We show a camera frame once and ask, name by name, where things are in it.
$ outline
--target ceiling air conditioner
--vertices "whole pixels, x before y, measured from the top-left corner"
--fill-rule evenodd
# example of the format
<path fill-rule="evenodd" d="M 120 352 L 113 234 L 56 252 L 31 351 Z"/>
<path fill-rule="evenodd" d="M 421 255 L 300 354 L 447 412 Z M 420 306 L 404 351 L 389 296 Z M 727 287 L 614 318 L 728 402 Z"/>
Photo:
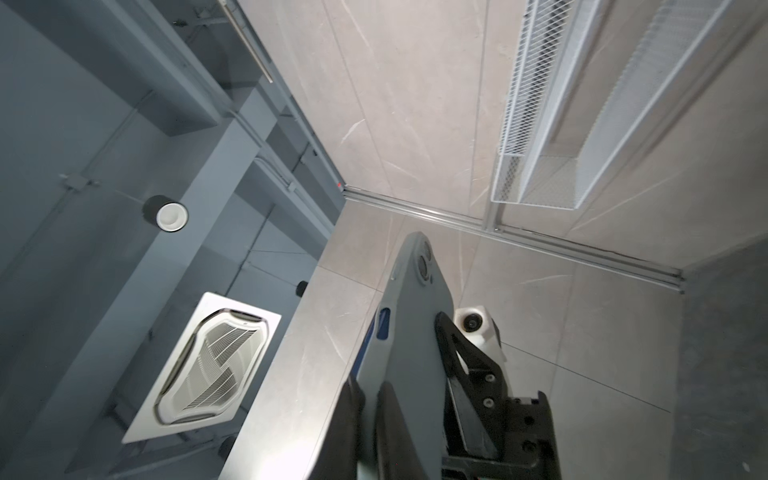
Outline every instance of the ceiling air conditioner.
<path fill-rule="evenodd" d="M 280 315 L 205 293 L 123 443 L 231 420 Z"/>

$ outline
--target black plastic mount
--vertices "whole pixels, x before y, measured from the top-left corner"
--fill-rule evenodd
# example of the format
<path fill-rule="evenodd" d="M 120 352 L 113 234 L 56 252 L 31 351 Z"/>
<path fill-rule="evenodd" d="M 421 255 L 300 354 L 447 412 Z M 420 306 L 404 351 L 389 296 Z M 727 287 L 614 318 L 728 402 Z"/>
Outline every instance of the black plastic mount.
<path fill-rule="evenodd" d="M 448 377 L 443 478 L 560 480 L 547 396 L 539 392 L 537 399 L 508 398 L 501 367 L 445 313 L 435 318 L 435 333 Z"/>

